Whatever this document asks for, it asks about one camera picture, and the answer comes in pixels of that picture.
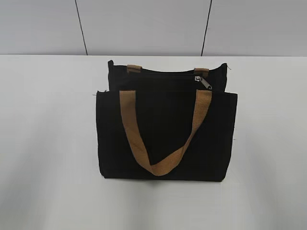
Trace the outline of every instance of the tan handle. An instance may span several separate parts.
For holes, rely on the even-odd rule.
[[[130,72],[140,73],[141,69],[142,69],[142,66],[127,65],[127,73],[130,73]]]
[[[196,90],[194,114],[192,120],[191,134],[181,148],[177,149],[157,164],[150,165],[148,153],[137,124],[135,111],[135,91],[119,91],[120,113],[125,128],[126,136],[130,144],[131,151],[137,163],[153,175],[162,176],[172,171],[181,161],[194,134],[202,124],[209,105],[211,103],[212,92]]]
[[[201,76],[203,78],[207,78],[209,74],[209,69],[205,68],[195,68],[194,69],[194,75]]]
[[[140,73],[142,69],[142,66],[137,65],[127,65],[127,73],[135,72]],[[194,69],[194,75],[201,76],[203,78],[207,78],[209,74],[209,69],[206,68],[195,68]]]

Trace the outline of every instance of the zipper pull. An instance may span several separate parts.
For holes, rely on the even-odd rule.
[[[212,86],[202,77],[195,76],[195,81],[200,81],[208,90],[212,90]]]

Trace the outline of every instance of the tabletop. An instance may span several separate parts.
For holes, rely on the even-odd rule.
[[[221,183],[105,179],[95,93],[107,61],[159,71],[226,62],[238,94]],[[0,56],[1,230],[307,228],[307,57]]]

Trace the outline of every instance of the zipper tab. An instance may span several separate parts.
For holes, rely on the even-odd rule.
[[[212,90],[212,86],[202,77],[195,76],[195,81],[200,81],[208,90]]]

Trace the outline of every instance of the fabric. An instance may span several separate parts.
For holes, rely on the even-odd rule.
[[[196,90],[136,91],[137,124],[151,165],[184,146],[191,134],[195,99]],[[156,176],[133,156],[122,123],[119,92],[97,92],[101,174],[105,178],[222,181],[231,157],[236,103],[236,94],[213,91],[207,115],[179,165]]]
[[[195,73],[201,73],[216,92],[224,92],[227,83],[226,63],[216,69],[209,70],[208,74],[205,75],[203,73],[207,72],[208,69],[204,68],[195,68],[183,72],[158,72],[134,65],[114,65],[112,60],[108,62],[108,68],[110,91],[205,90],[206,88],[200,82],[195,82]]]

